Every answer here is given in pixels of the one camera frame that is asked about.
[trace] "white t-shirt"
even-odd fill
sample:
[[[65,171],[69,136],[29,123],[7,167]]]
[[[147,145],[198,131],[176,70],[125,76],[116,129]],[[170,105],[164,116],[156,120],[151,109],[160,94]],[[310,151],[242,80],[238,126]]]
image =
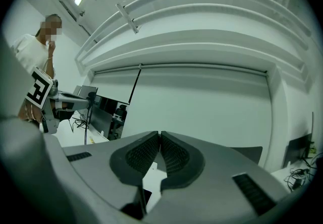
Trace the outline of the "white t-shirt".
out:
[[[34,66],[46,72],[48,47],[40,43],[35,36],[29,34],[21,36],[13,44],[12,50],[28,73],[32,73]]]

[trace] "vent grille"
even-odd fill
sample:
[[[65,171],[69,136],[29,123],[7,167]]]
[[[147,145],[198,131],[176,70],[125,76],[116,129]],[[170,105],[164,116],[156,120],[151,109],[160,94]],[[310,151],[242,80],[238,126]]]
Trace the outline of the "vent grille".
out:
[[[68,159],[69,162],[72,162],[72,161],[77,161],[90,156],[92,155],[89,152],[82,152],[82,153],[66,156],[66,158]]]
[[[259,216],[275,206],[275,203],[247,174],[232,178]]]

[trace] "person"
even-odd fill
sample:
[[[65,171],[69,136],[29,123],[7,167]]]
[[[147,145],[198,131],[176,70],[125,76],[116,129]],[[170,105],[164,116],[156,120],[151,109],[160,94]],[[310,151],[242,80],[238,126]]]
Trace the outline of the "person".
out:
[[[41,22],[35,36],[25,34],[14,42],[12,50],[29,74],[32,73],[34,66],[38,66],[47,75],[54,78],[55,70],[52,60],[56,47],[55,38],[61,28],[61,18],[57,14],[52,14],[47,16],[44,22]],[[42,114],[39,108],[25,100],[18,113],[18,117],[22,120],[33,122],[39,127]]]

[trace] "white desk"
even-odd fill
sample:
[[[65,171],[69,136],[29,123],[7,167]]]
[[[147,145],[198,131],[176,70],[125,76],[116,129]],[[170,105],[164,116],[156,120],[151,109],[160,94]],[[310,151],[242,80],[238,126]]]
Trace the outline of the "white desk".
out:
[[[80,119],[80,115],[77,112],[75,112],[72,117]],[[74,119],[71,118],[70,122],[72,125],[74,123]],[[64,120],[60,122],[57,132],[53,135],[57,137],[61,147],[69,147],[84,145],[84,132],[85,129],[81,127],[77,128],[77,125],[74,125],[74,132],[72,132],[69,121]],[[86,144],[92,144],[91,140],[93,141],[93,143],[109,141],[107,138],[101,136],[101,134],[90,124],[89,129],[87,129]]]
[[[284,181],[284,179],[286,177],[288,177],[290,175],[290,171],[295,171],[297,169],[309,169],[309,167],[306,165],[306,163],[303,161],[303,160],[299,160],[293,164],[291,164],[290,166],[287,166],[281,170],[277,170],[275,172],[272,172],[272,176],[274,176],[286,189],[286,191],[288,191],[289,193],[291,193],[291,191],[289,190],[288,188],[288,184],[287,182]],[[315,169],[310,169],[310,173],[312,175],[314,175],[316,172]],[[294,183],[295,179],[293,178],[290,178],[289,179],[289,182],[291,182],[292,184]],[[308,184],[309,183],[309,180],[306,176],[306,179],[305,179],[305,184]]]

